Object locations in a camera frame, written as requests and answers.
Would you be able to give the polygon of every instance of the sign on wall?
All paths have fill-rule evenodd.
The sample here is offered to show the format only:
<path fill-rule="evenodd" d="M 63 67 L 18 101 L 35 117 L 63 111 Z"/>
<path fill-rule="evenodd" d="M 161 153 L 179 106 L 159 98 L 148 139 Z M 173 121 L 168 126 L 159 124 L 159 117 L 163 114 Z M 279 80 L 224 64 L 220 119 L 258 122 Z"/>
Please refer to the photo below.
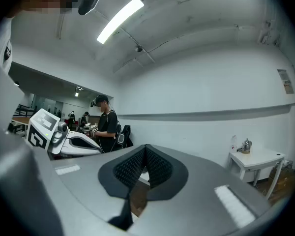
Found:
<path fill-rule="evenodd" d="M 277 71 L 279 72 L 279 75 L 281 77 L 286 94 L 294 93 L 292 83 L 290 81 L 289 75 L 287 74 L 286 70 L 279 70 L 278 69 Z"/>

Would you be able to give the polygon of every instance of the fluorescent light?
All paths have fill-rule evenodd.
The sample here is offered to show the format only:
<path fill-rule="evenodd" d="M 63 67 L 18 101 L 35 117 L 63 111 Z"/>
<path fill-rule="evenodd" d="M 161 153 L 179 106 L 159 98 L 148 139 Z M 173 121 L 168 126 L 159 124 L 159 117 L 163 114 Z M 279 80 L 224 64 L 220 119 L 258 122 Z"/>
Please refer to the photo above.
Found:
<path fill-rule="evenodd" d="M 124 8 L 122 8 L 113 19 L 107 24 L 107 26 L 103 29 L 100 35 L 97 38 L 98 42 L 102 44 L 109 38 L 109 36 L 133 13 L 135 13 L 138 9 L 142 8 L 144 4 L 141 0 L 132 0 L 128 3 Z"/>

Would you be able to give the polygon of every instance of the backpack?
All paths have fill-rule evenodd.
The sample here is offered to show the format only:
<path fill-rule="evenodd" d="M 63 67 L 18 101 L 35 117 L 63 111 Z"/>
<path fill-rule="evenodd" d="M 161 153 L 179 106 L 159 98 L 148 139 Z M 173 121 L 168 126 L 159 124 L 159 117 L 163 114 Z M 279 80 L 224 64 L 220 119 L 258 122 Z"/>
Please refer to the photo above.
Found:
<path fill-rule="evenodd" d="M 114 112 L 114 110 L 110 110 L 107 114 L 106 114 L 106 122 L 108 123 L 108 114 L 110 112 Z M 116 139 L 114 145 L 117 143 L 117 145 L 119 147 L 122 147 L 123 146 L 123 142 L 124 142 L 124 134 L 122 133 L 121 131 L 121 124 L 120 122 L 118 121 L 118 118 L 117 118 L 117 128 L 116 128 L 116 136 L 114 137 Z"/>

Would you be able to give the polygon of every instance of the black cap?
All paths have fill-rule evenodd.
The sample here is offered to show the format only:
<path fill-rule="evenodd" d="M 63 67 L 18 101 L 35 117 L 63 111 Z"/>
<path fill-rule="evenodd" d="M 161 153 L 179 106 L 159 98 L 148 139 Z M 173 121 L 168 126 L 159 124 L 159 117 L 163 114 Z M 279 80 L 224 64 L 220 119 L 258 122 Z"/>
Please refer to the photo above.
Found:
<path fill-rule="evenodd" d="M 97 105 L 98 103 L 103 102 L 103 101 L 106 101 L 107 103 L 109 103 L 107 96 L 100 94 L 95 99 L 95 105 Z"/>

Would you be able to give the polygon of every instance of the white table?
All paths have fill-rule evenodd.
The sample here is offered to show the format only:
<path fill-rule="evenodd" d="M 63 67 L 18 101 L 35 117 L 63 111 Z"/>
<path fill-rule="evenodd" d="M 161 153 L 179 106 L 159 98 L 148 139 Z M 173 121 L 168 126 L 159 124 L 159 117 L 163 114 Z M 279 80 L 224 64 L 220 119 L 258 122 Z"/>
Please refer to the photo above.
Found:
<path fill-rule="evenodd" d="M 285 154 L 263 148 L 260 151 L 252 152 L 250 154 L 243 154 L 241 152 L 230 153 L 229 156 L 229 170 L 232 168 L 232 162 L 235 162 L 240 167 L 239 178 L 242 180 L 246 170 L 257 171 L 254 177 L 253 186 L 256 186 L 257 181 L 259 180 L 260 171 L 270 166 L 275 166 L 277 162 L 280 162 L 273 182 L 266 194 L 266 199 L 268 199 L 276 185 L 276 182 L 279 178 Z"/>

